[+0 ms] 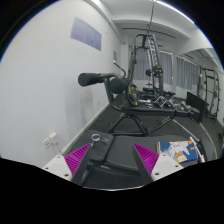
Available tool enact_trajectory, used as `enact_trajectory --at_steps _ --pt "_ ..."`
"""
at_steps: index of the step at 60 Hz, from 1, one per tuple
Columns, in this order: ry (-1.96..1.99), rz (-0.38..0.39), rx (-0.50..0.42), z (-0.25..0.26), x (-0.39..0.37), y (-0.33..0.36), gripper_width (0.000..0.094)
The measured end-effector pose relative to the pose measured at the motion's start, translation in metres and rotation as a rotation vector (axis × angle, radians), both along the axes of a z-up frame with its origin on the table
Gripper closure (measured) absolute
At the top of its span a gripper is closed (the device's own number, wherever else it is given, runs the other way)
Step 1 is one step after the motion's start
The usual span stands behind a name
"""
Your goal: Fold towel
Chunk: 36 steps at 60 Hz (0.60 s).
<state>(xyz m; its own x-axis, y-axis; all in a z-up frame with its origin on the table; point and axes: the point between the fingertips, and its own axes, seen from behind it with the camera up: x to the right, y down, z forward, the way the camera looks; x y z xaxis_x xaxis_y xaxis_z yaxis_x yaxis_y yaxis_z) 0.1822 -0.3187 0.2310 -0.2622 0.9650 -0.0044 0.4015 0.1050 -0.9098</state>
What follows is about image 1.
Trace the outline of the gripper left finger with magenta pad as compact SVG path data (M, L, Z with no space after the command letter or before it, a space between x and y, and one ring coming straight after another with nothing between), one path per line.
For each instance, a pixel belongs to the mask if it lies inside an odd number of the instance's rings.
M81 181L91 156L89 144L62 156L56 155L44 167L48 171L68 181Z

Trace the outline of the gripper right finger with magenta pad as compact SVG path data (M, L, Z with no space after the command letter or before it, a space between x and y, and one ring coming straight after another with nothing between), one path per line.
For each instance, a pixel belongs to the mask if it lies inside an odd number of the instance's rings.
M169 155L157 154L137 143L132 145L132 153L144 182L154 182L182 169Z

